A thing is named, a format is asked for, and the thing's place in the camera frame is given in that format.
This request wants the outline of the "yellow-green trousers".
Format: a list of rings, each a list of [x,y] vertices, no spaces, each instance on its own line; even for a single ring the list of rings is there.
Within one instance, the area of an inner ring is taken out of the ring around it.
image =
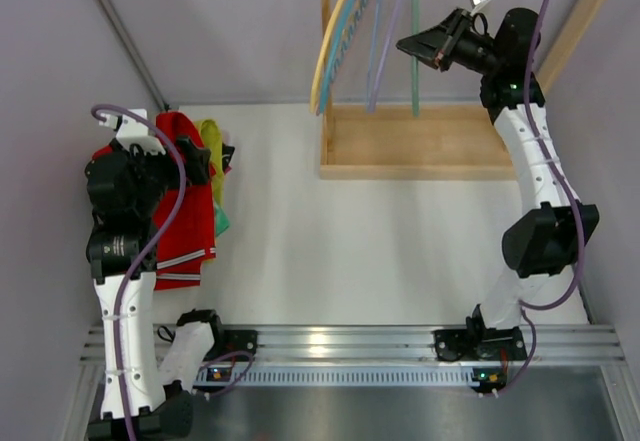
[[[211,151],[210,167],[214,173],[211,175],[212,192],[215,202],[222,207],[224,204],[225,173],[223,170],[223,135],[213,119],[204,119],[196,122],[196,127],[204,146]]]

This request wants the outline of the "lilac hanger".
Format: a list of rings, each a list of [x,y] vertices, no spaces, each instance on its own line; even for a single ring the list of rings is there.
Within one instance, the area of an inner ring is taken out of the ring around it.
[[[370,96],[367,104],[367,111],[369,113],[373,113],[376,110],[382,78],[383,78],[384,70],[386,67],[389,51],[391,49],[392,36],[395,33],[401,8],[403,7],[403,5],[404,5],[404,0],[394,1],[391,17],[389,19],[389,23],[385,32],[384,43],[382,46],[379,64],[375,73],[374,84],[370,92]]]

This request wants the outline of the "green white tie-dye trousers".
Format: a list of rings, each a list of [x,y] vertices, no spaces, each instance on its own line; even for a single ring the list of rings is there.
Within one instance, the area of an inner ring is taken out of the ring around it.
[[[230,228],[230,220],[217,201],[214,201],[215,235],[221,236]]]

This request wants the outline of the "mint green hanger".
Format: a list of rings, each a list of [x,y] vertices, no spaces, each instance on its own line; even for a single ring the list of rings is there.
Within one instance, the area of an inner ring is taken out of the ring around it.
[[[417,34],[419,28],[419,0],[411,0],[411,28],[412,33]],[[420,114],[420,95],[419,95],[419,67],[418,59],[413,56],[411,58],[411,105],[412,115],[418,117]]]

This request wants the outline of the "red trousers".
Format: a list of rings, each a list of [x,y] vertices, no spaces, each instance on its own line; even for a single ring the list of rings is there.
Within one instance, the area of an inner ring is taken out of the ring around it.
[[[162,113],[149,122],[143,110],[122,113],[146,125],[177,163],[179,187],[162,197],[138,201],[91,201],[93,228],[86,259],[95,283],[119,278],[133,261],[134,273],[152,272],[158,290],[197,286],[201,266],[216,255],[212,184],[191,184],[186,157],[175,140],[188,135],[206,148],[195,124],[180,112]]]

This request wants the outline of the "light blue wire hanger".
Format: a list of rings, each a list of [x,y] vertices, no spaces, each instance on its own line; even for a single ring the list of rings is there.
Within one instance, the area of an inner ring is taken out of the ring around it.
[[[380,16],[384,0],[375,0],[374,23],[371,31],[371,45],[368,59],[368,70],[366,80],[366,110],[368,113],[374,111],[373,94],[376,79],[376,61],[378,55],[378,40],[380,30]]]

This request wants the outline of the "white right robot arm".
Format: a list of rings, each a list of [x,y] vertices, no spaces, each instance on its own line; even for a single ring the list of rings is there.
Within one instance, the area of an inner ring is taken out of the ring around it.
[[[400,39],[396,47],[441,72],[458,64],[481,76],[480,100],[510,156],[522,215],[501,239],[506,265],[496,283],[460,329],[434,334],[436,356],[444,362],[510,360],[527,356],[520,330],[525,309],[545,311],[563,304],[536,304],[541,288],[568,268],[576,274],[600,216],[580,201],[567,181],[552,141],[545,97],[532,71],[540,42],[538,14],[509,10],[495,35],[479,32],[485,17],[455,9],[438,25]]]

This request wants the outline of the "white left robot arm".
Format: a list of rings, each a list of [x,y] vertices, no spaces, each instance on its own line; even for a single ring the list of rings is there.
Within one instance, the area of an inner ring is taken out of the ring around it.
[[[212,309],[182,314],[162,360],[156,358],[152,298],[158,228],[153,220],[172,188],[209,179],[210,152],[189,135],[167,150],[111,143],[85,168],[94,226],[86,257],[104,328],[105,390],[91,440],[179,440],[192,429],[191,391],[205,359],[219,354],[225,331]]]

